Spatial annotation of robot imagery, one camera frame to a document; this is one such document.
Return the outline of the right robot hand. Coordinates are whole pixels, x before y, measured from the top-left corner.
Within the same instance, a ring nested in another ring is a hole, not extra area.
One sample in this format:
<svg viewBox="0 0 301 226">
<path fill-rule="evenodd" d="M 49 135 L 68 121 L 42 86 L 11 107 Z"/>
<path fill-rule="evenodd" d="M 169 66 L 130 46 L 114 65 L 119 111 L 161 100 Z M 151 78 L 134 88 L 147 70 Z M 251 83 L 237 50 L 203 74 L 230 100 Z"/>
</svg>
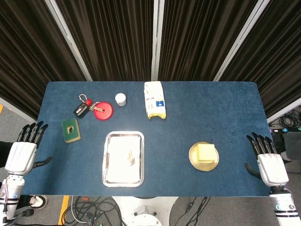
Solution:
<svg viewBox="0 0 301 226">
<path fill-rule="evenodd" d="M 245 163 L 247 172 L 261 180 L 268 187 L 285 186 L 289 182 L 285 164 L 281 155 L 269 137 L 263 137 L 252 133 L 246 136 L 254 152 L 258 171 L 255 171 L 249 163 Z"/>
</svg>

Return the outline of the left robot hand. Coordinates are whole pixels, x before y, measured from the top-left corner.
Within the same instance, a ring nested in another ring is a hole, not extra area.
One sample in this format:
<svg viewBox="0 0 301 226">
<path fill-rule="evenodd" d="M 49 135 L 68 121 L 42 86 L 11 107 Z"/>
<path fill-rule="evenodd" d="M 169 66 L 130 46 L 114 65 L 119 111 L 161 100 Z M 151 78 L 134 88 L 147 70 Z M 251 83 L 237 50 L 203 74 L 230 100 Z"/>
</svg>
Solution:
<svg viewBox="0 0 301 226">
<path fill-rule="evenodd" d="M 35 161 L 36 151 L 40 145 L 48 124 L 43 121 L 25 125 L 18 134 L 17 140 L 12 144 L 5 169 L 8 174 L 24 176 L 32 169 L 48 164 L 52 157 L 42 161 Z"/>
</svg>

